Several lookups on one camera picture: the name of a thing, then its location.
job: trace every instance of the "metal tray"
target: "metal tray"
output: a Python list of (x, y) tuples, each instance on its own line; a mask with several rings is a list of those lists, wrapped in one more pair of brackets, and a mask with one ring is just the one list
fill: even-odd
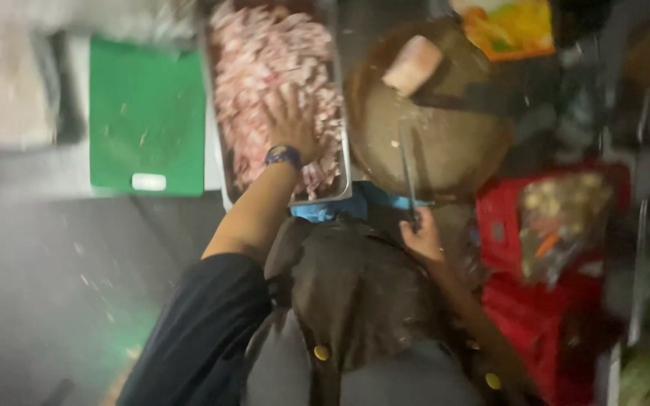
[[(202, 21), (200, 22), (199, 32), (203, 35), (199, 36), (199, 47), (202, 50), (204, 57), (204, 82), (209, 84), (207, 91), (207, 104), (208, 108), (213, 108), (215, 116), (217, 115), (217, 107), (214, 105), (214, 79), (217, 75), (215, 67), (219, 61), (220, 51), (217, 46), (212, 44), (209, 40), (210, 30), (210, 16), (212, 12), (222, 2), (211, 2), (208, 5), (203, 5)], [(342, 94), (342, 70), (340, 65), (340, 57), (337, 52), (338, 48), (335, 43), (337, 38), (337, 3), (335, 0), (317, 1), (317, 0), (236, 0), (235, 7), (242, 8), (244, 6), (257, 6), (257, 5), (284, 5), (291, 12), (305, 12), (313, 16), (313, 20), (325, 24), (330, 35), (333, 38), (332, 53), (333, 61), (328, 66), (331, 78), (337, 84), (340, 93)], [(299, 194), (294, 200), (290, 202), (290, 206), (310, 205), (313, 203), (323, 203), (326, 201), (342, 200), (352, 196), (352, 173), (350, 171), (350, 153), (348, 143), (348, 120), (345, 111), (345, 106), (340, 109), (340, 116), (343, 117), (344, 128), (342, 132), (342, 149), (339, 152), (337, 161), (340, 167), (340, 175), (335, 178), (332, 185), (325, 191), (319, 193), (320, 198), (308, 200), (306, 193)], [(215, 159), (220, 168), (220, 180), (222, 183), (222, 200), (226, 208), (232, 206), (232, 203), (237, 201), (242, 195), (242, 191), (235, 186), (235, 173), (233, 171), (233, 153), (228, 147), (225, 140), (222, 138), (222, 127), (217, 123), (217, 142), (215, 143)]]

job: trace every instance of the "black sleeve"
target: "black sleeve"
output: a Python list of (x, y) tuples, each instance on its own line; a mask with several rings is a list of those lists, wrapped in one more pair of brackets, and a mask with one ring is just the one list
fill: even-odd
[(245, 349), (271, 307), (254, 260), (203, 259), (180, 279), (117, 404), (239, 404)]

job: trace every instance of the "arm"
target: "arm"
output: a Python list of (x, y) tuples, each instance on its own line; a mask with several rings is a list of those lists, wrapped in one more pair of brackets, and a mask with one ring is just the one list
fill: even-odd
[[(314, 137), (314, 100), (308, 110), (298, 106), (298, 89), (290, 85), (265, 97), (261, 117), (267, 123), (272, 145), (289, 145), (300, 152), (303, 165), (317, 156)], [(225, 252), (241, 253), (264, 265), (277, 231), (284, 221), (300, 171), (289, 162), (268, 165), (222, 219), (202, 258)]]
[(440, 249), (440, 236), (433, 214), (426, 208), (417, 210), (422, 224), (417, 234), (413, 233), (408, 222), (400, 223), (405, 244), (427, 265), (430, 279), (438, 286), (450, 309), (460, 318), (468, 333), (492, 358), (503, 381), (521, 390), (535, 392), (516, 350), (488, 318), (470, 290), (448, 268), (447, 260)]

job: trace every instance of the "meat scraps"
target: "meat scraps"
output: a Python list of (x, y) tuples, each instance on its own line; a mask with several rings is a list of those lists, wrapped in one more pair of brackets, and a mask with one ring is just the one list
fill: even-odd
[(220, 47), (214, 104), (225, 142), (234, 153), (235, 184), (244, 191), (265, 169), (271, 147), (261, 103), (267, 92), (295, 83), (300, 105), (317, 102), (315, 131), (322, 146), (320, 159), (302, 169), (295, 188), (310, 200), (332, 185), (340, 174), (342, 96), (330, 80), (331, 36), (305, 13), (290, 14), (282, 6), (235, 10), (232, 0), (222, 3), (210, 20), (212, 41)]

